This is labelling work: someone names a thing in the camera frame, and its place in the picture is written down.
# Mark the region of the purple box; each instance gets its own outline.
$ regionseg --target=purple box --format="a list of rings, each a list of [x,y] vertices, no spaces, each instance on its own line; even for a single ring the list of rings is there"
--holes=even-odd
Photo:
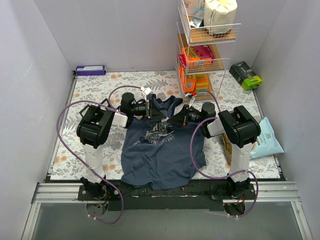
[[[101,76],[106,75],[105,66],[76,66],[75,73],[77,76]]]

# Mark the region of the floral tablecloth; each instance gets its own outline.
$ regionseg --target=floral tablecloth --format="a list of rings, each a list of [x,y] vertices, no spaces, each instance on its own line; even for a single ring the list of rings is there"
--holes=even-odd
[[[261,115],[252,91],[244,91],[237,81],[227,72],[210,74],[210,80],[214,92],[218,94],[218,102],[221,110],[231,110],[236,106],[244,105],[259,122]],[[150,87],[158,98],[165,100],[171,95],[181,96],[176,71],[140,71],[140,72],[109,72],[105,76],[78,76],[71,102],[79,100],[91,100],[101,102],[109,96],[116,87],[122,85],[135,85]],[[139,89],[121,88],[116,91],[111,103],[118,106],[121,96],[125,92],[132,92],[136,98],[142,97]],[[86,104],[72,106],[67,114],[63,139],[81,158],[84,159],[84,150],[76,129],[81,116],[79,111]],[[194,103],[192,106],[201,109],[202,103]],[[125,141],[126,129],[112,127],[103,149],[103,169],[109,180],[120,180],[123,175],[121,166],[121,153]],[[201,170],[211,176],[221,177],[229,172],[224,153],[224,144],[221,136],[206,139],[203,151],[207,166]],[[51,173],[51,180],[77,180],[83,175],[85,167],[60,143]],[[262,157],[250,161],[250,170],[258,178],[279,178],[278,167],[273,156]],[[193,179],[203,179],[196,174]]]

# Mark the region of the cable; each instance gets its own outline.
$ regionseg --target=cable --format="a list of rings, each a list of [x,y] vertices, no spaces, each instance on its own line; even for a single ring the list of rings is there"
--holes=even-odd
[[[98,178],[100,178],[102,181],[104,181],[105,183],[109,184],[111,187],[113,187],[115,190],[117,190],[119,192],[119,196],[120,196],[120,199],[121,199],[121,211],[118,215],[118,217],[114,220],[114,221],[107,221],[107,220],[104,220],[100,217],[96,217],[96,216],[93,216],[93,215],[89,215],[90,217],[94,218],[95,220],[99,220],[101,222],[104,222],[106,224],[115,224],[116,222],[119,221],[119,219],[121,218],[122,216],[122,213],[124,211],[124,198],[122,196],[122,193],[120,192],[119,188],[117,188],[113,183],[109,182],[108,180],[104,179],[103,177],[101,177],[95,170],[93,170],[84,160],[82,160],[74,151],[72,151],[70,149],[70,147],[68,147],[68,145],[65,143],[65,141],[63,140],[61,134],[60,134],[60,120],[61,120],[61,117],[63,116],[64,112],[70,108],[71,106],[75,105],[75,104],[79,104],[79,103],[91,103],[91,104],[96,104],[100,107],[103,107],[103,108],[106,108],[107,110],[109,111],[113,111],[115,112],[116,110],[110,108],[110,107],[107,107],[105,105],[102,105],[101,103],[98,103],[98,102],[95,102],[95,101],[89,101],[89,100],[80,100],[80,101],[75,101],[73,103],[70,103],[69,105],[67,105],[59,114],[58,116],[58,119],[56,121],[56,133],[58,135],[58,138],[60,139],[61,143],[65,146],[66,149],[68,149],[68,151],[73,155],[75,156],[83,165],[85,165],[91,172],[93,172],[93,174],[95,174]]]
[[[200,94],[200,93],[208,93],[208,94],[210,94],[210,95],[213,97],[213,99],[214,99],[214,101],[215,101],[215,103],[216,103],[216,106],[217,106],[219,112],[221,112],[220,106],[219,106],[219,104],[218,104],[218,100],[216,99],[215,95],[214,95],[212,92],[210,92],[210,91],[208,91],[208,90],[203,90],[203,91],[198,91],[196,94]]]
[[[254,206],[256,205],[256,202],[257,202],[257,198],[258,198],[258,192],[259,192],[259,185],[258,185],[258,179],[256,178],[256,176],[254,175],[253,172],[249,171],[249,170],[239,170],[239,171],[235,171],[227,176],[220,176],[220,177],[213,177],[213,176],[209,176],[209,175],[206,175],[204,174],[202,171],[200,171],[200,169],[197,167],[197,164],[195,162],[195,159],[194,159],[194,155],[193,155],[193,151],[192,151],[192,144],[194,142],[194,139],[195,139],[195,135],[197,133],[197,131],[199,130],[199,128],[201,127],[202,124],[204,124],[205,122],[207,121],[210,121],[210,120],[214,120],[214,119],[217,119],[217,117],[213,116],[213,117],[209,117],[205,120],[203,120],[202,122],[200,122],[198,124],[198,126],[196,126],[193,134],[192,134],[192,137],[191,137],[191,141],[190,141],[190,156],[191,156],[191,161],[195,167],[195,169],[197,170],[198,173],[200,173],[202,176],[208,178],[208,179],[212,179],[212,180],[223,180],[223,179],[227,179],[229,177],[232,177],[236,174],[239,174],[239,173],[249,173],[253,176],[254,178],[254,181],[255,181],[255,185],[256,185],[256,194],[255,194],[255,197],[254,197],[254,200],[253,200],[253,203],[251,205],[251,207],[244,213],[244,214],[241,214],[239,216],[233,216],[235,218],[241,218],[241,217],[244,217],[245,215],[247,215],[249,212],[251,212],[251,210],[254,208]],[[213,213],[213,214],[216,214],[216,215],[221,215],[221,216],[225,216],[224,214],[220,214],[220,213]]]
[[[141,89],[141,87],[139,87],[139,86],[132,86],[132,85],[123,85],[123,86],[118,86],[118,87],[116,87],[115,89],[113,89],[113,90],[112,90],[112,92],[110,92],[110,94],[109,94],[108,100],[109,100],[109,105],[110,105],[110,107],[111,107],[112,109],[114,109],[114,110],[116,110],[116,108],[115,108],[114,106],[112,106],[112,104],[111,104],[111,101],[110,101],[110,99],[111,99],[111,95],[112,95],[115,91],[117,91],[118,89],[121,89],[121,88],[135,88],[135,89]]]

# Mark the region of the gray wall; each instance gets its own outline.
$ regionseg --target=gray wall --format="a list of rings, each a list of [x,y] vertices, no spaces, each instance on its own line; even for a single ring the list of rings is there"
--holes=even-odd
[[[175,67],[177,0],[34,0],[65,59],[109,71]],[[231,63],[254,62],[286,0],[238,0]]]
[[[21,238],[72,72],[33,0],[0,1],[0,239]]]
[[[253,65],[257,94],[285,154],[314,239],[320,239],[320,1],[286,1]]]

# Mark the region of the light blue bag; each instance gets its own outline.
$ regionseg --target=light blue bag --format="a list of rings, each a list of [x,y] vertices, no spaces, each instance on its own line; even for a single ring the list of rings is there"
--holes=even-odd
[[[261,134],[256,138],[256,143],[251,151],[250,158],[256,159],[273,154],[284,153],[283,148],[275,137],[275,132],[267,117],[259,123]]]

